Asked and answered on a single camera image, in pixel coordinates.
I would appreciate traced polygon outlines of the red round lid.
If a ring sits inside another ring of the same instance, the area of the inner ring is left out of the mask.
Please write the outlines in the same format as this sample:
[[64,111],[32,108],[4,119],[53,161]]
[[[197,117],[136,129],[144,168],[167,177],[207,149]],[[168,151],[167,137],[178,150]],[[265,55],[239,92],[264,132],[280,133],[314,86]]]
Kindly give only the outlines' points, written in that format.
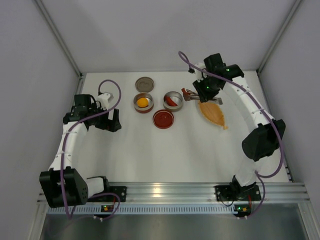
[[156,111],[152,117],[153,124],[159,129],[168,129],[174,123],[174,115],[165,109]]

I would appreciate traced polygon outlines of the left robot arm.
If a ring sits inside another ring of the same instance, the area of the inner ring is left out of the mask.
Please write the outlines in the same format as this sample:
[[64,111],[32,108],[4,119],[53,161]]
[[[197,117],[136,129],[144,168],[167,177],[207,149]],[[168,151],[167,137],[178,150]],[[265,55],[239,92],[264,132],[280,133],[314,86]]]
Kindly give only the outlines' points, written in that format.
[[122,128],[119,110],[113,108],[109,119],[109,104],[113,95],[99,93],[76,94],[71,110],[63,117],[63,133],[54,160],[47,171],[40,173],[39,182],[51,208],[84,205],[94,195],[110,189],[105,176],[84,179],[76,170],[76,162],[89,128],[116,132]]

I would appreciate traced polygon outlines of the metal tongs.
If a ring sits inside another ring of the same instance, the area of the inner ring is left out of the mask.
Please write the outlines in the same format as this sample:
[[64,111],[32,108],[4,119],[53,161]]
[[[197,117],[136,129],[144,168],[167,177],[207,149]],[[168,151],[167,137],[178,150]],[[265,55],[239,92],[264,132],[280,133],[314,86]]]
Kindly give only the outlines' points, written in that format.
[[191,97],[191,99],[187,99],[187,100],[185,100],[183,98],[186,102],[193,101],[193,100],[198,100],[201,103],[213,102],[214,104],[218,104],[218,105],[222,105],[223,104],[223,101],[222,101],[222,99],[220,97],[213,97],[213,98],[206,99],[204,97],[200,97],[196,92],[193,92],[191,90],[189,90],[189,91],[192,93],[192,97]]

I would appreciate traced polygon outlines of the red sausage piece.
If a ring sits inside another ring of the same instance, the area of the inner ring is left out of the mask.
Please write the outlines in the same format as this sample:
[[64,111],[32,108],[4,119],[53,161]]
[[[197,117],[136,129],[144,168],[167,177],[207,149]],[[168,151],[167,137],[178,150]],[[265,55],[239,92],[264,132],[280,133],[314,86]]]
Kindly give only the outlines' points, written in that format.
[[178,104],[175,103],[169,96],[165,97],[166,104],[170,107],[177,107]]

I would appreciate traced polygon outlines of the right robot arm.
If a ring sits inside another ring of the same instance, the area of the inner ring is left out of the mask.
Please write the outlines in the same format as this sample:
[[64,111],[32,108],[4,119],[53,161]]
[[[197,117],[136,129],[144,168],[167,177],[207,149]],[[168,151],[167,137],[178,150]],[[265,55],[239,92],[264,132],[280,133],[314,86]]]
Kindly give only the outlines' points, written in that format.
[[[282,168],[282,138],[286,124],[282,119],[275,119],[262,106],[249,87],[243,70],[237,64],[226,65],[219,53],[188,66],[189,72],[195,74],[192,85],[199,102],[203,105],[221,102],[218,94],[224,93],[232,101],[248,129],[248,135],[240,141],[240,167],[227,186],[227,194],[220,194],[218,198],[222,201],[236,201],[253,196],[258,191],[258,179],[272,178]],[[269,174],[261,174],[262,161],[276,151],[280,151],[277,168]]]

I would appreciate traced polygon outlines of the orange food piece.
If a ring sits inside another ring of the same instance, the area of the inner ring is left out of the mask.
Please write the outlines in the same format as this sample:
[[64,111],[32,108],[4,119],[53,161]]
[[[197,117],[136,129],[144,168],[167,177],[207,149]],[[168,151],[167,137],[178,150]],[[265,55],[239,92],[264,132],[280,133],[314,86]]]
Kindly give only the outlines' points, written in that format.
[[139,108],[146,108],[149,106],[149,101],[145,97],[141,97],[136,101],[136,104]]

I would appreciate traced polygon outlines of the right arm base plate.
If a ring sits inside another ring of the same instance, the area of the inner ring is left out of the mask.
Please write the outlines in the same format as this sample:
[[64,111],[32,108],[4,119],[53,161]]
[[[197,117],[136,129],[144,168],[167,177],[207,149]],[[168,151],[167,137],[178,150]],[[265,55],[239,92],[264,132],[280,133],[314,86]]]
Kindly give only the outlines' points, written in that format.
[[236,188],[231,185],[217,185],[214,187],[218,202],[227,201],[260,201],[262,199],[260,189],[257,185]]

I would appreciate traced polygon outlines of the red octopus sausage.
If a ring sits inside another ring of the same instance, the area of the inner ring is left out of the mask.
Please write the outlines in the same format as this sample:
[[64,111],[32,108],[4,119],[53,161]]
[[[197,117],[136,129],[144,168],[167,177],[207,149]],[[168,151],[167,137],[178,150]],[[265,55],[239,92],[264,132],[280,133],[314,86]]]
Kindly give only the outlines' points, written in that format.
[[192,93],[188,89],[182,88],[181,91],[182,91],[183,98],[185,100],[191,99]]

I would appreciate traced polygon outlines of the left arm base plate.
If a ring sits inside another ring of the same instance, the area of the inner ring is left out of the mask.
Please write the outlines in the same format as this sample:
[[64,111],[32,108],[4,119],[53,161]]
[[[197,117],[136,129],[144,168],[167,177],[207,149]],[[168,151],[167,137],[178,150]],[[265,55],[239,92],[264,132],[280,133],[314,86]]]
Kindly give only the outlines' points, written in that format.
[[103,192],[96,193],[88,198],[88,202],[95,203],[110,203],[117,202],[118,198],[120,202],[126,202],[127,197],[127,187],[121,185],[110,186],[107,190]]

